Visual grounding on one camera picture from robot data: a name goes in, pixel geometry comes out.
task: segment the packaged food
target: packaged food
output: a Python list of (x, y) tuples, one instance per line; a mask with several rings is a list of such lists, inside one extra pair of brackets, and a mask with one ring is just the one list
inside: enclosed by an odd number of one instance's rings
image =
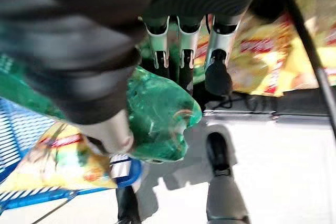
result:
[(241, 28), (227, 71), (237, 92), (281, 96), (278, 77), (289, 53), (292, 31), (284, 16), (272, 24)]
[(75, 127), (56, 123), (0, 185), (0, 191), (117, 188), (109, 163), (109, 157), (98, 156), (87, 147)]
[[(305, 25), (313, 38), (317, 52), (327, 72), (329, 82), (336, 85), (336, 0), (298, 0), (302, 6)], [(291, 51), (281, 70), (279, 86), (282, 91), (318, 87), (313, 69), (295, 33)]]

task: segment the white floor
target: white floor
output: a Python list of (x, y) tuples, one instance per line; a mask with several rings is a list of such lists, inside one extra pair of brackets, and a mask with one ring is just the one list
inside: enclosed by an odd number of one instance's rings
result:
[[(184, 161), (151, 165), (138, 191), (144, 224), (206, 223), (211, 170), (205, 155), (206, 132), (221, 129), (201, 122), (186, 133)], [(238, 163), (236, 181), (252, 224), (335, 224), (336, 148), (326, 125), (229, 121)], [(7, 210), (0, 224), (30, 224), (63, 200)], [(113, 190), (78, 196), (40, 223), (114, 223)]]

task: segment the yellow chip bag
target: yellow chip bag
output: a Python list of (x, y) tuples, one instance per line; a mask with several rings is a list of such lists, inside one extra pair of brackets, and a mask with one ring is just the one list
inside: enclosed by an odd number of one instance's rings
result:
[(278, 77), (289, 52), (291, 35), (286, 17), (273, 24), (242, 31), (235, 40), (227, 68), (233, 89), (248, 94), (281, 96)]
[[(317, 52), (332, 86), (336, 85), (336, 0), (299, 0)], [(318, 88), (313, 69), (295, 33), (290, 42), (291, 51), (279, 78), (282, 91)]]
[(71, 125), (54, 124), (1, 184), (0, 191), (117, 188), (110, 177), (109, 158), (93, 153), (84, 138)]

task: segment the blue shopping cart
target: blue shopping cart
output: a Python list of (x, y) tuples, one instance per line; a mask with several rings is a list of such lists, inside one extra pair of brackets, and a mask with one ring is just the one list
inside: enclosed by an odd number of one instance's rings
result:
[[(0, 183), (15, 169), (38, 138), (53, 123), (50, 118), (0, 98)], [(128, 170), (116, 177), (118, 187), (130, 186), (140, 178), (140, 161), (119, 155), (114, 157), (111, 163), (114, 167), (126, 166)], [(6, 209), (62, 198), (67, 199), (65, 202), (67, 203), (77, 195), (102, 190), (106, 188), (65, 190), (58, 187), (44, 187), (30, 191), (8, 191), (0, 194), (0, 215)]]

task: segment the metal bracket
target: metal bracket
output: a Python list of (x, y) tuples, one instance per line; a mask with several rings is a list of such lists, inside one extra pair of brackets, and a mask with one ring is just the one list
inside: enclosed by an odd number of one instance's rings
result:
[(162, 34), (153, 34), (148, 30), (148, 27), (146, 25), (146, 30), (149, 36), (149, 42), (152, 49), (152, 55), (154, 60), (154, 67), (156, 69), (159, 68), (159, 62), (158, 62), (158, 51), (162, 51), (164, 54), (163, 61), (164, 61), (164, 67), (168, 68), (169, 66), (169, 49), (168, 49), (168, 42), (167, 42), (167, 32), (169, 28), (169, 16), (167, 18), (167, 27), (164, 33)]
[(212, 52), (215, 51), (216, 49), (221, 49), (226, 52), (226, 58), (225, 62), (223, 64), (227, 65), (230, 54), (232, 51), (232, 46), (235, 41), (235, 37), (237, 34), (237, 29), (239, 27), (240, 22), (238, 23), (236, 29), (234, 30), (233, 33), (231, 34), (219, 34), (216, 31), (214, 31), (214, 23), (215, 23), (215, 18), (213, 19), (213, 25), (211, 28), (211, 33), (210, 33), (210, 39), (209, 39), (209, 45), (208, 49), (206, 52), (206, 59), (205, 59), (205, 71), (206, 69), (214, 63), (214, 59), (212, 57)]
[(186, 33), (182, 31), (180, 27), (180, 19), (177, 17), (177, 24), (178, 24), (178, 43), (179, 43), (179, 50), (180, 50), (180, 68), (184, 68), (185, 60), (184, 60), (184, 50), (189, 49), (192, 51), (192, 58), (189, 63), (190, 69), (194, 68), (194, 59), (197, 50), (197, 43), (198, 37), (200, 35), (201, 25), (197, 31), (194, 33)]

